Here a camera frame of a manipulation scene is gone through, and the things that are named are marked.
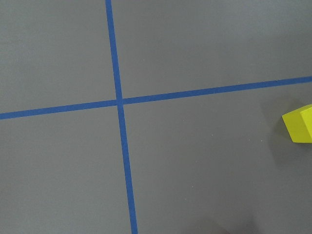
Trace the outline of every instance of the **gray tile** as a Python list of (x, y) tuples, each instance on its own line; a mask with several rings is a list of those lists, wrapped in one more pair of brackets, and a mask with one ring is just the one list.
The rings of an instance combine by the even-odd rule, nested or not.
[(311, 88), (126, 105), (139, 232), (311, 233), (312, 145), (281, 118)]
[(115, 107), (0, 129), (0, 233), (131, 232)]
[(115, 99), (104, 0), (0, 1), (0, 112)]
[(312, 75), (310, 0), (114, 0), (125, 97)]

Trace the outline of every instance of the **horizontal blue line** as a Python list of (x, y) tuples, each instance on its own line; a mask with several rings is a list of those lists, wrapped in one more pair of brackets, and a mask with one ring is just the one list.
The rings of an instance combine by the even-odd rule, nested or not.
[(74, 105), (67, 105), (67, 106), (57, 106), (57, 107), (48, 107), (48, 108), (41, 108), (41, 109), (34, 109), (34, 110), (2, 113), (0, 114), (0, 119), (38, 116), (38, 115), (46, 115), (46, 114), (53, 114), (53, 113), (59, 113), (59, 112), (78, 111), (78, 110), (86, 110), (86, 109), (116, 106), (116, 105), (117, 105), (116, 100), (88, 102), (88, 103), (74, 104)]
[(273, 80), (273, 81), (238, 84), (238, 85), (230, 85), (230, 86), (208, 88), (208, 89), (198, 89), (198, 90), (191, 90), (191, 91), (182, 91), (182, 92), (167, 93), (167, 94), (156, 94), (156, 95), (149, 95), (149, 96), (142, 96), (142, 97), (129, 97), (129, 98), (123, 99), (123, 104), (160, 101), (160, 100), (167, 100), (167, 99), (174, 99), (174, 98), (186, 98), (186, 97), (235, 92), (235, 91), (249, 90), (249, 89), (260, 89), (260, 88), (268, 88), (268, 87), (275, 87), (275, 86), (282, 86), (282, 85), (301, 84), (301, 83), (308, 83), (308, 82), (312, 82), (312, 77), (280, 79), (280, 80)]

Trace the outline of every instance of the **vertical blue line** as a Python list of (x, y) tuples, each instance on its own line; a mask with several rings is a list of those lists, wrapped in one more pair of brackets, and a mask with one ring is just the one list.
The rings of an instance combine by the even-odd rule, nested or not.
[(117, 56), (117, 46), (116, 46), (116, 38), (115, 38), (112, 2), (111, 0), (106, 0), (105, 4), (106, 4), (106, 16), (107, 16), (107, 24), (108, 24), (109, 41), (111, 45), (115, 91), (116, 91), (117, 109), (118, 109), (118, 119), (119, 119), (119, 130), (120, 130), (120, 138), (121, 138), (123, 167), (124, 167), (125, 179), (126, 179), (126, 189), (127, 189), (127, 197), (128, 197), (131, 233), (137, 234), (137, 217), (136, 217), (135, 200), (134, 200), (133, 187), (132, 187), (128, 140), (127, 140), (127, 132), (126, 132), (126, 121), (125, 121), (125, 114), (124, 114), (123, 103), (122, 103), (122, 90), (121, 90), (121, 82), (120, 82), (120, 74), (119, 74), (119, 64), (118, 64), (118, 56)]

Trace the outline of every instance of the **blue grid line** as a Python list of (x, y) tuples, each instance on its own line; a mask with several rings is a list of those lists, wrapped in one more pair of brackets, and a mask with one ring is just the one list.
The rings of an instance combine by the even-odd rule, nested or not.
[[(187, 97), (236, 92), (236, 91), (243, 91), (243, 90), (250, 90), (250, 89), (270, 88), (270, 87), (276, 87), (276, 86), (302, 84), (302, 83), (310, 83), (310, 82), (312, 82), (312, 77), (280, 79), (280, 80), (264, 81), (264, 82), (257, 82), (257, 83), (247, 83), (247, 84), (230, 85), (230, 86), (222, 86), (222, 87), (207, 88), (207, 89), (182, 91), (182, 92), (167, 93), (167, 94), (156, 94), (156, 95), (148, 95), (148, 96), (141, 96), (141, 97), (128, 97), (128, 98), (122, 99), (122, 103), (124, 105), (127, 105), (127, 104), (134, 104), (134, 103), (160, 101), (160, 100), (168, 100), (168, 99), (174, 99), (174, 98), (187, 98)], [(0, 120), (8, 119), (8, 118), (46, 115), (46, 114), (53, 114), (53, 113), (59, 113), (59, 112), (87, 110), (87, 109), (101, 108), (101, 107), (108, 107), (108, 106), (117, 106), (117, 100), (88, 102), (88, 103), (82, 103), (82, 104), (1, 113)]]
[(121, 88), (120, 74), (119, 74), (119, 64), (118, 64), (117, 46), (116, 46), (116, 38), (115, 38), (113, 10), (112, 10), (111, 0), (106, 0), (105, 3), (106, 3), (108, 34), (109, 34), (112, 63), (113, 63), (119, 130), (120, 130), (122, 157), (123, 157), (123, 167), (124, 167), (125, 180), (126, 180), (126, 190), (127, 190), (127, 198), (128, 198), (131, 233), (137, 234), (137, 216), (136, 216), (136, 208), (135, 208), (135, 199), (133, 195), (131, 167), (130, 167), (128, 140), (127, 140), (127, 131), (126, 131), (126, 121), (125, 121), (125, 114), (123, 110), (123, 98), (122, 98), (122, 88)]

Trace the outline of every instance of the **yellow cube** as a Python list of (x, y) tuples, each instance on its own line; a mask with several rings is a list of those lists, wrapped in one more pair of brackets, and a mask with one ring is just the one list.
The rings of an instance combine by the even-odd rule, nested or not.
[(282, 117), (293, 142), (312, 143), (312, 104)]

